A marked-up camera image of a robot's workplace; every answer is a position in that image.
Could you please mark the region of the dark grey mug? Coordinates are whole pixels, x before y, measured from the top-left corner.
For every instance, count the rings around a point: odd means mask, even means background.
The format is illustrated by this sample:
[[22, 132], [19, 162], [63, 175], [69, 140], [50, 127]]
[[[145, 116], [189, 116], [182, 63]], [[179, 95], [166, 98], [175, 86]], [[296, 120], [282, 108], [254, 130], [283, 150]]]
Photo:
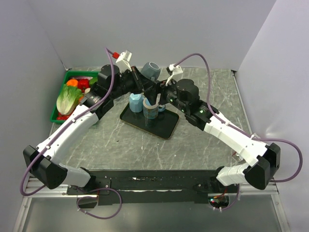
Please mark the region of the dark grey mug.
[[161, 73], [159, 66], [154, 62], [147, 62], [141, 69], [141, 74], [146, 78], [156, 81]]

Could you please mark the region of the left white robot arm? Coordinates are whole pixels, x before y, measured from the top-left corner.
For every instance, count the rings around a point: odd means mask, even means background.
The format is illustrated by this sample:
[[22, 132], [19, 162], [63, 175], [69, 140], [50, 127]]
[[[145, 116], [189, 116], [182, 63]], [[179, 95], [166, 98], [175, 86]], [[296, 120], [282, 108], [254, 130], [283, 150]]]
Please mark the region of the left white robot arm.
[[77, 186], [84, 194], [95, 190], [96, 177], [85, 168], [63, 165], [63, 156], [78, 137], [96, 124], [113, 106], [114, 100], [127, 94], [150, 94], [156, 77], [139, 71], [135, 66], [120, 71], [117, 65], [105, 65], [98, 73], [97, 81], [71, 116], [46, 140], [36, 147], [27, 146], [24, 159], [27, 174], [39, 179], [45, 187], [55, 189], [61, 184]]

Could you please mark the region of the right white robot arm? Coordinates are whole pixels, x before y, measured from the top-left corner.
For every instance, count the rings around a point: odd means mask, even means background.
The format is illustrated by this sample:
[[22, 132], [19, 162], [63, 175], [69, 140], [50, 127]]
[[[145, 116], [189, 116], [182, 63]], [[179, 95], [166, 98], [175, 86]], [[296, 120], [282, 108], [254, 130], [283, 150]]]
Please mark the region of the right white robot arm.
[[281, 149], [275, 143], [267, 145], [238, 131], [217, 109], [200, 99], [193, 80], [150, 82], [144, 91], [150, 104], [170, 103], [185, 115], [186, 120], [200, 130], [213, 135], [232, 148], [245, 161], [241, 165], [221, 167], [211, 180], [215, 192], [223, 192], [232, 184], [248, 183], [264, 190], [280, 166]]

